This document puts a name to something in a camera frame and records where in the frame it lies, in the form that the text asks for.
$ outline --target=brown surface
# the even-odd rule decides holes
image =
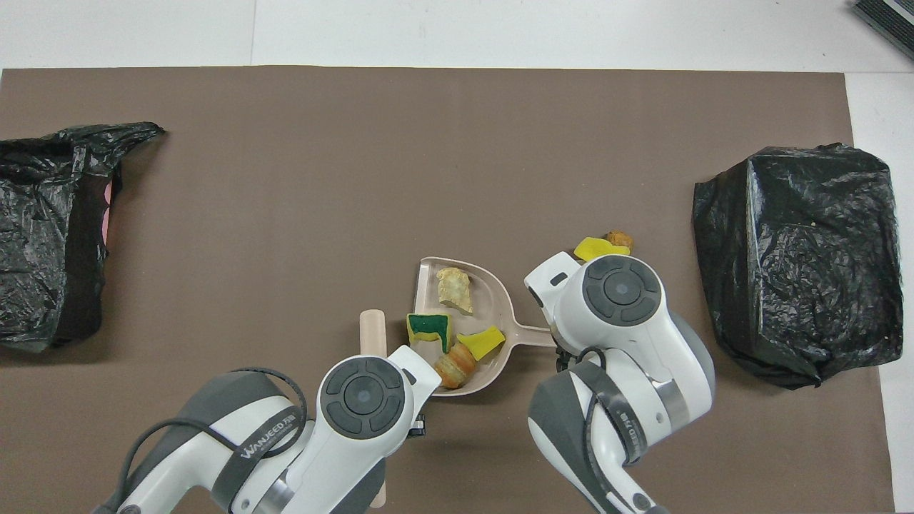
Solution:
[[[479,264],[541,325],[522,279],[585,235],[625,230],[670,306],[713,341],[692,184],[765,145],[851,143],[840,75],[235,68],[5,70],[0,138],[149,120],[112,215],[105,322],[34,357],[0,352],[5,512],[85,512],[130,443],[206,380],[280,369],[314,406],[357,352],[360,311],[394,323],[426,255]],[[892,510],[877,371],[782,391],[709,344],[712,412],[632,474],[674,513]],[[520,348],[389,460],[383,512],[583,512],[526,429],[554,355]],[[217,512],[206,494],[180,512]]]

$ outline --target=brown food piece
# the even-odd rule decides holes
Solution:
[[[612,232],[606,234],[606,241],[609,241],[610,244],[616,246],[624,246],[629,250],[634,250],[634,239],[632,236],[626,234],[621,230],[613,230]]]
[[[433,366],[441,377],[441,385],[457,389],[476,371],[476,359],[470,349],[457,343],[446,355],[442,355]]]

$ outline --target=beige dustpan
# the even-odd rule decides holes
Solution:
[[[470,291],[473,298],[473,316],[464,316],[457,309],[438,302],[438,277],[436,273],[444,268],[458,268],[470,276]],[[412,312],[418,314],[448,313],[452,320],[452,337],[458,332],[472,334],[495,325],[505,334],[505,342],[479,361],[476,372],[459,389],[437,389],[432,396],[463,396],[477,392],[492,383],[505,368],[511,350],[517,345],[554,348],[555,342],[547,328],[528,327],[517,323],[514,306],[505,285],[495,275],[468,262],[426,257],[419,263],[419,278],[416,282],[416,303]],[[439,341],[417,341],[411,345],[423,359],[433,364],[441,356]]]

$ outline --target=wooden handle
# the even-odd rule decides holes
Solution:
[[[363,311],[358,316],[358,346],[362,355],[388,355],[388,336],[384,326],[384,311],[370,309]],[[375,499],[371,500],[371,508],[383,507],[388,501],[388,484],[381,484]]]

